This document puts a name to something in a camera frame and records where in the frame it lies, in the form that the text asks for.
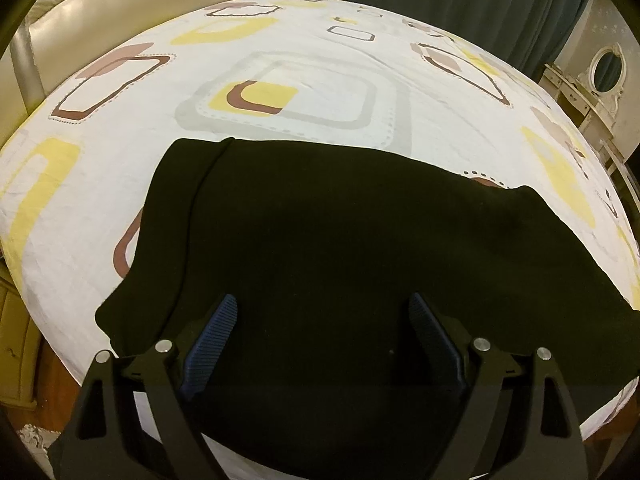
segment wooden furniture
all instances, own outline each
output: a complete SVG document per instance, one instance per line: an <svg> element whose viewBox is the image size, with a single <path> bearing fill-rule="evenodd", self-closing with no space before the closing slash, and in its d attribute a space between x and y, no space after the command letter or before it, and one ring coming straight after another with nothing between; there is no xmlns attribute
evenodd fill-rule
<svg viewBox="0 0 640 480"><path fill-rule="evenodd" d="M71 418L80 386L46 341L40 345L35 393L38 400L35 410L6 408L12 426L16 430L21 430L25 424L49 431L64 430Z"/></svg>
<svg viewBox="0 0 640 480"><path fill-rule="evenodd" d="M40 331L0 261L0 403L33 410Z"/></svg>
<svg viewBox="0 0 640 480"><path fill-rule="evenodd" d="M602 52L596 54L591 63L588 71L590 77L593 77L596 58L601 55ZM618 110L618 97L622 92L622 81L615 85L612 94L606 101L603 101L593 89L587 88L576 78L563 73L556 65L546 64L539 85L558 102L562 110L578 127L583 137L596 151L600 162L607 170L607 174L612 177L616 171L620 172L626 189L622 187L618 189L618 193L626 194L628 191L631 195L632 206L640 216L640 186L625 165L630 153L627 156L620 153L611 131L615 119L614 115Z"/></svg>
<svg viewBox="0 0 640 480"><path fill-rule="evenodd" d="M561 105L605 164L609 160L609 153L600 141L613 140L611 129L614 118L598 95L585 88L577 79L564 74L553 64L545 65L539 85ZM566 109L566 102L573 107L573 110Z"/></svg>

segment cream leather headboard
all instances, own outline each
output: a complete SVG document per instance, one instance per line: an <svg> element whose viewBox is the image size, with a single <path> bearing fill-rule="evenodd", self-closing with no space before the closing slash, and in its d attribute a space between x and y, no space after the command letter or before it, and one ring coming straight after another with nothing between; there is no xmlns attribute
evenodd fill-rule
<svg viewBox="0 0 640 480"><path fill-rule="evenodd" d="M83 66L133 36L225 0L37 0L27 23L42 87L49 94ZM15 73L20 67L15 66ZM0 146L27 110L9 49L0 60Z"/></svg>
<svg viewBox="0 0 640 480"><path fill-rule="evenodd" d="M0 146L27 118L9 48L0 57Z"/></svg>

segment bed sheet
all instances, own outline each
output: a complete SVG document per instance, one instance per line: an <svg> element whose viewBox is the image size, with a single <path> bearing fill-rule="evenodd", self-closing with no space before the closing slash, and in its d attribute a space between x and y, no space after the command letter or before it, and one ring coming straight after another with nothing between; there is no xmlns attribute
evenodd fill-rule
<svg viewBox="0 0 640 480"><path fill-rule="evenodd" d="M180 137L228 136L376 148L487 186L531 186L640 309L638 247L622 204L534 82L385 10L235 0L143 32L72 75L0 152L6 261L76 380L110 347L94 314L132 262L160 158ZM584 437L624 405L630 380L584 422Z"/></svg>

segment wall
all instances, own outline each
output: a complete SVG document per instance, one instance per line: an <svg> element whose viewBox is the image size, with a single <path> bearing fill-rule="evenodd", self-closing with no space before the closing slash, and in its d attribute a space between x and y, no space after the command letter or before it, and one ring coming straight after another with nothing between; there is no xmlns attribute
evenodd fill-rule
<svg viewBox="0 0 640 480"><path fill-rule="evenodd" d="M556 59L564 72L586 72L603 46L618 42L626 60L624 92L613 125L614 142L629 157L640 144L640 44L611 0L590 0Z"/></svg>

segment wooden drawer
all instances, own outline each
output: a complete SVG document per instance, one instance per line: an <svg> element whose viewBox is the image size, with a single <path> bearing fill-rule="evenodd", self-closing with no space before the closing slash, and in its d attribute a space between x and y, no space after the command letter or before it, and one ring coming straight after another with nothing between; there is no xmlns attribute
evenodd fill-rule
<svg viewBox="0 0 640 480"><path fill-rule="evenodd" d="M589 103L587 102L587 100L584 97L582 97L582 95L580 95L580 92L571 88L566 83L564 83L560 87L560 91L582 115L586 115L589 113L589 110L591 109L591 107L589 106Z"/></svg>
<svg viewBox="0 0 640 480"><path fill-rule="evenodd" d="M0 272L0 403L34 409L40 331L29 316L6 268Z"/></svg>
<svg viewBox="0 0 640 480"><path fill-rule="evenodd" d="M562 79L560 79L553 70L545 68L544 77L549 79L549 81L551 81L556 86L556 88L560 88Z"/></svg>

